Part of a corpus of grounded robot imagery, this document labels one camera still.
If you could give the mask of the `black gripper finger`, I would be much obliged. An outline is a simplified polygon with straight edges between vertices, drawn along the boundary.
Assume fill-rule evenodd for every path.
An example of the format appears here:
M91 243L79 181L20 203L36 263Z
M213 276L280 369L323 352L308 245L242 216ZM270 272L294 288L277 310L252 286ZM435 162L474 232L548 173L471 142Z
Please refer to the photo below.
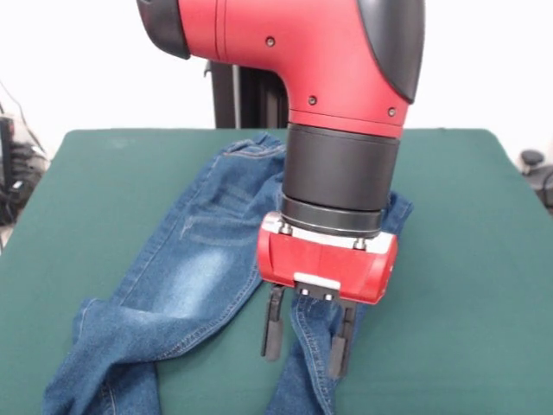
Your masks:
M267 361L277 361L281 354L283 345L283 319L281 318L281 307L284 291L285 287L280 284L273 284L270 289L261 349L261 355Z
M341 379L347 373L353 345L356 311L355 304L346 304L341 307L340 324L332 338L328 365L328 376L331 379Z

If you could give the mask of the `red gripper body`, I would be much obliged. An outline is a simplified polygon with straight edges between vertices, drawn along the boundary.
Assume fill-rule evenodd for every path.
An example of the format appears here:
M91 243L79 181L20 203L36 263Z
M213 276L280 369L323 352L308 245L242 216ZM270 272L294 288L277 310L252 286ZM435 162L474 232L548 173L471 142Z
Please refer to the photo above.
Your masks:
M357 303L379 302L396 257L393 233L371 239L317 233L289 225L278 212L264 216L257 239L263 280L290 288L312 285Z

